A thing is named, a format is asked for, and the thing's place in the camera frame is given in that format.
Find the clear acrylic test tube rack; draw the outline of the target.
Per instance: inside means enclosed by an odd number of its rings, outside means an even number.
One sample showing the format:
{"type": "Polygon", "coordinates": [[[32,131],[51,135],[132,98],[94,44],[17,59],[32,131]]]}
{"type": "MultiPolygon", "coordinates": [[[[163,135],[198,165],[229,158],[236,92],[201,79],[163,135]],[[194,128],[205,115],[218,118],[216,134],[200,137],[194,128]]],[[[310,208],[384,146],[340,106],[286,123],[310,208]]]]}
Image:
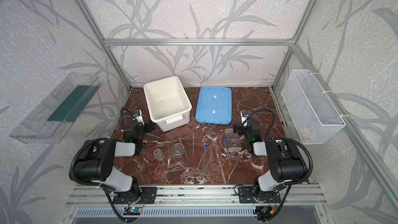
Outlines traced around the clear acrylic test tube rack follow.
{"type": "Polygon", "coordinates": [[[232,128],[225,129],[225,139],[227,143],[228,151],[241,151],[241,138],[237,133],[233,132],[232,128]]]}

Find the blue capped test tube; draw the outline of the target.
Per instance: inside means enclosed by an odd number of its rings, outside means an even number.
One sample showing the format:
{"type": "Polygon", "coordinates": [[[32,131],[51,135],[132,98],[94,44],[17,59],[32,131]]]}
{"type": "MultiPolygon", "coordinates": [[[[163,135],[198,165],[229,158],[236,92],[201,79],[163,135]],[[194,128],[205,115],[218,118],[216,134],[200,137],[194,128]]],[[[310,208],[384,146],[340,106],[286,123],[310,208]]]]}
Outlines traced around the blue capped test tube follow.
{"type": "Polygon", "coordinates": [[[202,174],[205,174],[206,171],[206,163],[207,163],[207,145],[204,146],[203,156],[202,156],[202,174]]]}
{"type": "Polygon", "coordinates": [[[214,159],[214,138],[215,136],[212,134],[210,136],[210,160],[213,161],[214,159]]]}
{"type": "Polygon", "coordinates": [[[223,138],[222,140],[223,140],[223,145],[224,145],[224,149],[225,149],[225,152],[226,152],[226,157],[227,157],[228,164],[231,166],[232,165],[232,161],[231,161],[231,157],[230,157],[230,153],[229,153],[229,146],[228,146],[227,140],[226,140],[226,138],[223,138]]]}

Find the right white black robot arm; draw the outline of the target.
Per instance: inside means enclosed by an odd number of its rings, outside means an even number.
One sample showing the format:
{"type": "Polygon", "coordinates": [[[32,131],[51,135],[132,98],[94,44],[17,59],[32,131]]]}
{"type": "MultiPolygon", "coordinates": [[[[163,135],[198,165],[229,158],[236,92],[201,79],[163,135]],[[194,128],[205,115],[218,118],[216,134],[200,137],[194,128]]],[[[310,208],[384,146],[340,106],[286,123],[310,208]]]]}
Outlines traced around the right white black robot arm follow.
{"type": "Polygon", "coordinates": [[[257,198],[303,183],[310,177],[313,159],[300,142],[286,137],[262,139],[260,122],[256,120],[235,124],[233,132],[246,138],[250,153],[267,157],[269,170],[259,176],[253,186],[257,198]]]}

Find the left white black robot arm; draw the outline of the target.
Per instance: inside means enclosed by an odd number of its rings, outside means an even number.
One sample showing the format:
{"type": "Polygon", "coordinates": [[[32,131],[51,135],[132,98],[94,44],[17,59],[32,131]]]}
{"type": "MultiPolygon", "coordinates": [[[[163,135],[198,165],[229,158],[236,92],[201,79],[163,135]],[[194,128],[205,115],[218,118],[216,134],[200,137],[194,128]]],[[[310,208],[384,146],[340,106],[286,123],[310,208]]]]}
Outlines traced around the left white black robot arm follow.
{"type": "Polygon", "coordinates": [[[101,187],[106,193],[141,195],[138,181],[114,167],[115,158],[140,155],[144,136],[155,130],[152,121],[133,120],[123,129],[124,139],[98,138],[87,140],[75,154],[69,178],[81,185],[101,187]]]}

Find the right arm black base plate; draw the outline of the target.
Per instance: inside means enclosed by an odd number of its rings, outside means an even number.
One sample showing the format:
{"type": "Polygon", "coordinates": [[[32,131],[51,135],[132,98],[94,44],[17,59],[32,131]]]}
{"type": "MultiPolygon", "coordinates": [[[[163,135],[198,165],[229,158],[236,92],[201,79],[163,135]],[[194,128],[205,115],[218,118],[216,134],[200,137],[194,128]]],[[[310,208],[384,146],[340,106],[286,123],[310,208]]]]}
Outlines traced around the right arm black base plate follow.
{"type": "Polygon", "coordinates": [[[254,186],[237,186],[235,193],[242,204],[257,203],[281,203],[280,193],[277,191],[261,191],[254,186]]]}

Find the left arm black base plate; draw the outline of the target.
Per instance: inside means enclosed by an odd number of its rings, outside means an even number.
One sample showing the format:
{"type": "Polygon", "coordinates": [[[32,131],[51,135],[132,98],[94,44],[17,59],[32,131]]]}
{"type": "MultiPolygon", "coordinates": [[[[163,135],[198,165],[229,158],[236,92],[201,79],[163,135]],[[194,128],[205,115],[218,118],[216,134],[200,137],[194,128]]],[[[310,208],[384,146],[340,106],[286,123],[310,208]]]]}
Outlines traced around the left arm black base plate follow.
{"type": "Polygon", "coordinates": [[[157,195],[157,187],[140,187],[137,193],[117,192],[113,198],[113,204],[154,204],[157,195]]]}

